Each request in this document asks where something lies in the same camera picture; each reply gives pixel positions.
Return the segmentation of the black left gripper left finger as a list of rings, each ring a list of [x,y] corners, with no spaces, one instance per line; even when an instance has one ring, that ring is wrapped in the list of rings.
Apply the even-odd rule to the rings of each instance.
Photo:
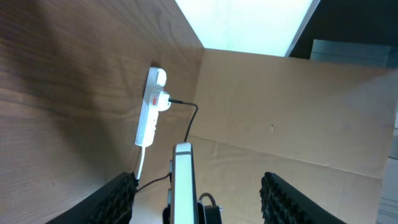
[[[129,224],[138,180],[123,172],[50,224]]]

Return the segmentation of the black smartphone with lit screen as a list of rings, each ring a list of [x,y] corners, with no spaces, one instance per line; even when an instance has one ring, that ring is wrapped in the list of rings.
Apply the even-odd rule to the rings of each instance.
[[[169,167],[171,174],[170,222],[173,224],[199,223],[191,143],[183,142],[174,145]]]

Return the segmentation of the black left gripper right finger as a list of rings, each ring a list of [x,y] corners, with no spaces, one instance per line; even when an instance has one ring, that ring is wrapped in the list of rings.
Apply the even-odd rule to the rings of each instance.
[[[275,173],[264,174],[259,193],[265,224],[345,224]]]

